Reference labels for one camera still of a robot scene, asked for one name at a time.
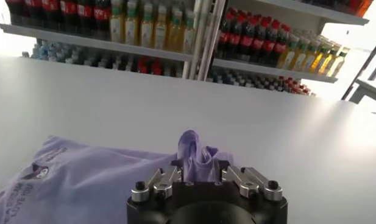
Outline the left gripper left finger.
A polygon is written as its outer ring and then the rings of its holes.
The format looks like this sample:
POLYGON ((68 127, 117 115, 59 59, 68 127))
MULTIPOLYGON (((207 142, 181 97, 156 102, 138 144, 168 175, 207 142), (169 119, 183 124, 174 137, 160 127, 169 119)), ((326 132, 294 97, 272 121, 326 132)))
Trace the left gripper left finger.
POLYGON ((183 160, 173 160, 166 170, 159 168, 147 181, 137 181, 131 190, 131 200, 135 203, 149 201, 151 195, 167 199, 172 196, 172 185, 183 181, 183 160))

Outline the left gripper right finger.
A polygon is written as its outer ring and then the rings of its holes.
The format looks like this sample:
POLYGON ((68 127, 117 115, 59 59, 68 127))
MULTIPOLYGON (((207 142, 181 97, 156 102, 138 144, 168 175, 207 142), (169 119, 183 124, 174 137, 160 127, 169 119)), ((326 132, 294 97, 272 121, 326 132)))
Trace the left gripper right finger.
POLYGON ((221 181, 236 184, 239 194, 244 198, 252 198, 261 194, 266 200, 280 201, 283 189, 275 180, 270 180, 253 167, 238 168, 226 160, 218 160, 221 181))

